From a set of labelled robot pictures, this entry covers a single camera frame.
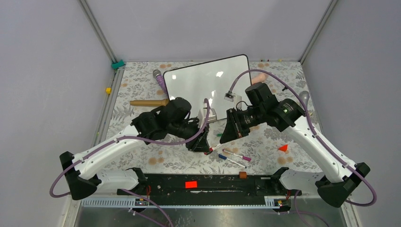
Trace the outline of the white black-framed whiteboard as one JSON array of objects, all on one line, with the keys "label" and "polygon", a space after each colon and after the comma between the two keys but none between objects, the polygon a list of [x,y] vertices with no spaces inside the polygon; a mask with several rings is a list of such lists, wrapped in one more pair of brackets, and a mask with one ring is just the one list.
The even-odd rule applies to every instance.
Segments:
[{"label": "white black-framed whiteboard", "polygon": [[206,98],[217,119],[223,120],[227,117],[226,111],[235,107],[233,102],[224,99],[226,92],[234,80],[249,69],[247,55],[240,54],[167,70],[163,79],[170,100],[182,97],[191,104],[191,118],[198,116]]}]

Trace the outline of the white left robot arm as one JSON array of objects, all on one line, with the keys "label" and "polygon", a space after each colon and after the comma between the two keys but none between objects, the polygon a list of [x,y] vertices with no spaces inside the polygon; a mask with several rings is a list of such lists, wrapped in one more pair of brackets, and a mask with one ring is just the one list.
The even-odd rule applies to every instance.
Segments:
[{"label": "white left robot arm", "polygon": [[184,144],[191,152],[208,153],[208,117],[211,107],[204,100],[198,117],[189,118],[191,104],[178,97],[166,106],[159,106],[149,112],[142,112],[131,123],[113,137],[81,153],[68,151],[60,155],[63,172],[51,185],[50,195],[56,183],[65,177],[73,200],[85,199],[95,192],[131,190],[142,194],[147,187],[144,174],[138,168],[122,171],[103,171],[113,159],[135,148],[149,144],[176,146]]}]

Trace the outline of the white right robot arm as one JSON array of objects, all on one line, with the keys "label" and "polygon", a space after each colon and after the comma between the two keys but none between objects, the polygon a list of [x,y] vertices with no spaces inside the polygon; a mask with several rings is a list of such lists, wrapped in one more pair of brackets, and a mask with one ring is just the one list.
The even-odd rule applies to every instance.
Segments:
[{"label": "white right robot arm", "polygon": [[308,120],[305,111],[292,99],[279,102],[265,83],[249,86],[251,102],[246,110],[228,109],[227,123],[220,138],[224,144],[246,137],[250,128],[266,123],[287,134],[320,167],[318,173],[282,167],[272,175],[271,188],[283,195],[288,190],[318,194],[327,204],[339,208],[370,172],[365,163],[355,163],[336,149]]}]

